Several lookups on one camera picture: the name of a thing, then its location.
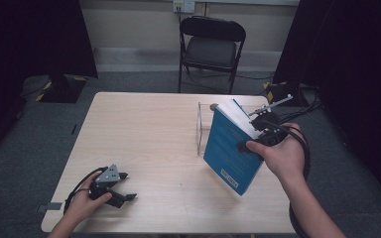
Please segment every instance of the hand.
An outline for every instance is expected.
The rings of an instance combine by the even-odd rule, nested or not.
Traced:
[[[90,216],[97,207],[102,205],[104,202],[108,201],[112,194],[107,192],[102,196],[98,197],[95,200],[92,200],[88,196],[89,188],[91,183],[97,178],[101,172],[96,172],[81,185],[79,190],[76,192],[76,195],[73,197],[72,202],[70,203],[69,208],[67,209],[64,216],[70,217],[72,220],[77,223],[83,221],[85,218]]]
[[[283,126],[300,129],[299,125],[295,123],[287,123]],[[297,130],[290,130],[303,139]],[[278,179],[303,176],[305,154],[302,146],[293,136],[287,136],[284,141],[273,147],[267,147],[254,141],[248,141],[246,146],[264,158],[268,168]]]

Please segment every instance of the book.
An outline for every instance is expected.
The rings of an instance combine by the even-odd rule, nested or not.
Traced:
[[[234,99],[216,106],[203,155],[208,165],[239,195],[247,190],[263,163],[257,154],[238,149],[261,134],[250,121]]]

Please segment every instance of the barcode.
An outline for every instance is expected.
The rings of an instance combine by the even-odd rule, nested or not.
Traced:
[[[225,179],[227,179],[231,185],[233,185],[234,187],[238,187],[239,186],[239,183],[237,181],[235,181],[229,174],[227,171],[225,171],[224,169],[221,169],[221,175],[225,177]]]

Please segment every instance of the wooden tabletop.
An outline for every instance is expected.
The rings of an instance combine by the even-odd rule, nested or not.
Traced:
[[[261,96],[100,92],[94,97],[52,202],[64,202],[89,172],[117,165],[113,186],[138,193],[121,208],[104,204],[79,224],[89,233],[294,233],[289,200],[264,164],[243,196],[197,154],[198,104],[234,98],[261,106]],[[47,211],[50,232],[63,216]]]

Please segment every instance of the chair seat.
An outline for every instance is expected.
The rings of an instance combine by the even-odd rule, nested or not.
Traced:
[[[233,68],[236,49],[234,42],[192,37],[184,62]]]

